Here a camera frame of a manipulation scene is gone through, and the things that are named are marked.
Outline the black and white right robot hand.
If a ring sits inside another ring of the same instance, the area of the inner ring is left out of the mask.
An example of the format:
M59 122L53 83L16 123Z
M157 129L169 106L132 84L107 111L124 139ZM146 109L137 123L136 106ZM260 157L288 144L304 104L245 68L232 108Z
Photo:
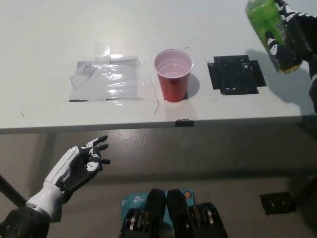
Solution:
M272 30L266 30L268 55L279 72L296 70L303 61L312 80L317 78L317 17L291 8L283 0L270 0Z

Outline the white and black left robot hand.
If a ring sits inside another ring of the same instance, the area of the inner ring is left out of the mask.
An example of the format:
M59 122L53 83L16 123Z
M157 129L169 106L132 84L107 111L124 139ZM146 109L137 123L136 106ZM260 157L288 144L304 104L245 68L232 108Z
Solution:
M109 159L103 159L101 151L108 148L105 142L107 136L96 138L83 146L74 146L68 149L56 163L45 178L57 186L66 203L73 193L89 182L98 172L103 170L103 165L110 164Z

